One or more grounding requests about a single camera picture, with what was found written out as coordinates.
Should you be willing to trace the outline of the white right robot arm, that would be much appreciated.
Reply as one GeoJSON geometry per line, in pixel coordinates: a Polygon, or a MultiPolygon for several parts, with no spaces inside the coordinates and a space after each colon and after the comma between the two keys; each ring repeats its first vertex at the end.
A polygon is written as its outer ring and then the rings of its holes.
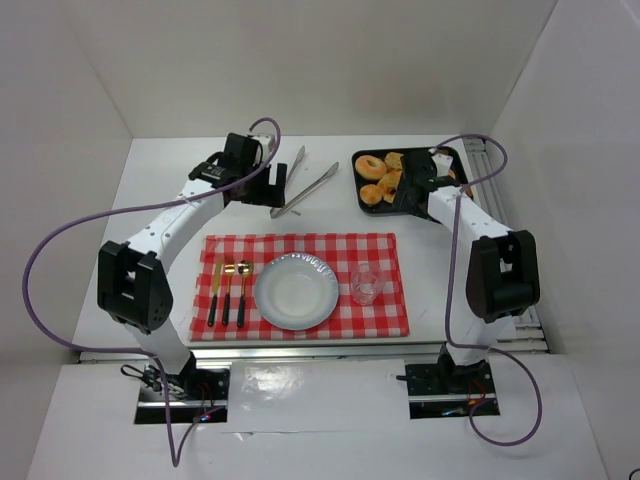
{"type": "Polygon", "coordinates": [[[446,354],[465,368],[486,359],[502,332],[540,298],[536,243],[474,202],[459,181],[440,176],[434,149],[401,157],[393,206],[452,233],[445,304],[446,354]]]}

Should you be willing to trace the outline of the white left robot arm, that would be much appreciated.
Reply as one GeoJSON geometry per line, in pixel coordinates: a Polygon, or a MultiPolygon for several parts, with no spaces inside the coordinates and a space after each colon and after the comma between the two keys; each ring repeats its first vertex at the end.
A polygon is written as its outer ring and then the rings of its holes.
{"type": "Polygon", "coordinates": [[[271,183],[263,164],[277,146],[273,135],[229,134],[222,151],[189,173],[176,205],[125,242],[108,241],[99,251],[99,308],[159,359],[168,380],[189,395],[210,380],[169,319],[173,295],[167,273],[187,243],[229,202],[283,205],[287,167],[278,165],[271,183]]]}

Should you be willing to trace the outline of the black bread tray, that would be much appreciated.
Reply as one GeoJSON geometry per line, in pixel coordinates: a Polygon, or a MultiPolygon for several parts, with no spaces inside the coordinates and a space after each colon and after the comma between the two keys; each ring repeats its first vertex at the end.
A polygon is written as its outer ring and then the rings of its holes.
{"type": "MultiPolygon", "coordinates": [[[[363,179],[360,175],[358,175],[356,173],[356,170],[354,168],[354,163],[355,163],[356,159],[361,155],[372,155],[374,157],[377,157],[377,158],[381,159],[384,162],[385,155],[388,152],[400,152],[404,156],[405,153],[407,153],[409,150],[412,150],[412,149],[454,149],[454,148],[445,146],[445,147],[440,147],[440,148],[433,148],[433,147],[431,147],[431,148],[427,148],[427,147],[418,148],[418,147],[413,147],[413,148],[396,148],[396,149],[374,149],[374,150],[362,150],[362,151],[358,151],[355,154],[353,154],[352,159],[351,159],[351,164],[352,164],[352,170],[353,170],[353,174],[354,174],[354,182],[355,182],[355,186],[356,186],[357,199],[358,199],[358,203],[359,203],[359,206],[360,206],[362,211],[364,211],[365,213],[367,213],[369,215],[373,215],[373,216],[407,215],[407,214],[400,214],[400,213],[393,212],[392,211],[392,204],[386,203],[383,200],[379,204],[377,204],[375,206],[367,206],[367,205],[365,205],[360,200],[360,197],[359,197],[360,188],[362,186],[366,185],[366,184],[377,184],[379,180],[378,181],[368,181],[368,180],[363,179]]],[[[463,167],[463,182],[461,183],[461,185],[465,184],[466,182],[467,182],[467,175],[466,175],[466,172],[465,172],[464,167],[463,167]]],[[[429,217],[429,215],[427,215],[427,216],[415,216],[415,217],[427,219],[429,217]]]]}

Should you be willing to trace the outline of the square toast slice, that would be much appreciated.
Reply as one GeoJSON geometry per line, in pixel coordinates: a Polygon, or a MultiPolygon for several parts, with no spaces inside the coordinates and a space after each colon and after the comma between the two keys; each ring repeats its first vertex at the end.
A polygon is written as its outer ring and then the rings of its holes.
{"type": "Polygon", "coordinates": [[[403,169],[403,154],[400,152],[388,152],[385,155],[384,163],[388,171],[397,171],[403,169]]]}

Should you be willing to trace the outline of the small round bun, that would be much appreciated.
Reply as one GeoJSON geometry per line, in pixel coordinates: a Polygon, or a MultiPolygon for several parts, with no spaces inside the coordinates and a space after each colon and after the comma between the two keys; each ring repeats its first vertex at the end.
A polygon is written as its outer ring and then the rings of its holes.
{"type": "Polygon", "coordinates": [[[383,190],[377,184],[366,184],[359,190],[360,200],[367,206],[375,206],[383,200],[383,190]]]}

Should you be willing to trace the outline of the white round plate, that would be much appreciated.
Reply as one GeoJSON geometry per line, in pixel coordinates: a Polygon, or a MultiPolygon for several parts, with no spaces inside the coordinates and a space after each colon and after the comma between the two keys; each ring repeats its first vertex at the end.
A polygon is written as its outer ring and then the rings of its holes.
{"type": "Polygon", "coordinates": [[[339,296],[339,282],[329,264],[299,252],[281,255],[266,264],[254,287],[261,317],[291,331],[319,326],[331,316],[339,296]]]}

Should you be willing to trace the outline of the clear drinking glass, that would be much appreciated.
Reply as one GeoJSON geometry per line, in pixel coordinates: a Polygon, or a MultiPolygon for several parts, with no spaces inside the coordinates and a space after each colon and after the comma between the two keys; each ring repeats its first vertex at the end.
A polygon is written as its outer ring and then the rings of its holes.
{"type": "Polygon", "coordinates": [[[351,296],[360,305],[371,305],[382,293],[385,283],[385,273],[378,264],[358,264],[351,272],[351,296]]]}

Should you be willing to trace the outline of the red white checkered cloth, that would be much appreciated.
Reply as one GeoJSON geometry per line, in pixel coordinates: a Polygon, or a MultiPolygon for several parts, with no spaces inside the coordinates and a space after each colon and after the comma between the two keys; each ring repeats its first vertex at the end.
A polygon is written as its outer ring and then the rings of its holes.
{"type": "Polygon", "coordinates": [[[329,340],[394,338],[409,335],[410,327],[393,233],[305,233],[207,236],[200,253],[199,276],[193,300],[193,318],[189,327],[192,342],[245,340],[329,340]],[[304,252],[326,261],[337,275],[340,296],[331,316],[311,329],[283,330],[269,324],[259,314],[254,301],[254,286],[263,267],[283,254],[304,252]],[[218,292],[215,322],[207,326],[212,299],[211,282],[218,257],[231,256],[235,262],[249,260],[254,275],[247,282],[245,325],[235,325],[241,294],[241,278],[235,275],[231,287],[231,315],[224,327],[221,317],[225,280],[218,292]],[[350,292],[351,271],[361,263],[376,263],[385,273],[382,293],[371,305],[354,301],[350,292]]]}

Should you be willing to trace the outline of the aluminium rail front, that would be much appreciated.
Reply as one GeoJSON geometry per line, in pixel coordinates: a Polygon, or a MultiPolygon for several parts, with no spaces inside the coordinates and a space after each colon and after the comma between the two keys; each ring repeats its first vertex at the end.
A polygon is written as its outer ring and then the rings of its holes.
{"type": "MultiPolygon", "coordinates": [[[[255,359],[320,359],[346,357],[398,357],[437,355],[441,343],[391,343],[391,344],[347,344],[338,346],[304,345],[271,347],[196,348],[193,353],[198,360],[255,360],[255,359]]],[[[548,353],[549,347],[543,339],[515,340],[500,342],[498,349],[510,353],[548,353]]],[[[140,355],[82,353],[79,363],[105,363],[144,360],[140,355]]]]}

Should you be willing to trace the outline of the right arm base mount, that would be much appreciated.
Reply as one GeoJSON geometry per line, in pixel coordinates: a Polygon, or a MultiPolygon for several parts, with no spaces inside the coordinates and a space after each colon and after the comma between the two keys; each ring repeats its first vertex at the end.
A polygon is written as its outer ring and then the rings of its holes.
{"type": "Polygon", "coordinates": [[[396,376],[406,385],[412,420],[497,416],[500,408],[489,363],[457,366],[442,351],[433,362],[409,363],[396,376]]]}

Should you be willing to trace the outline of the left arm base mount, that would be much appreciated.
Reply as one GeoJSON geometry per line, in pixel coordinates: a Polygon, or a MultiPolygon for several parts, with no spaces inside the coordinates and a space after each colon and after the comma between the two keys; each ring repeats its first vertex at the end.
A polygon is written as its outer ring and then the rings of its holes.
{"type": "MultiPolygon", "coordinates": [[[[165,424],[165,391],[158,370],[152,365],[139,368],[124,364],[120,367],[120,373],[139,382],[134,423],[165,424]]],[[[168,400],[171,422],[189,424],[198,420],[204,424],[226,423],[230,373],[229,367],[208,370],[207,379],[191,390],[184,390],[175,379],[170,378],[168,400]]]]}

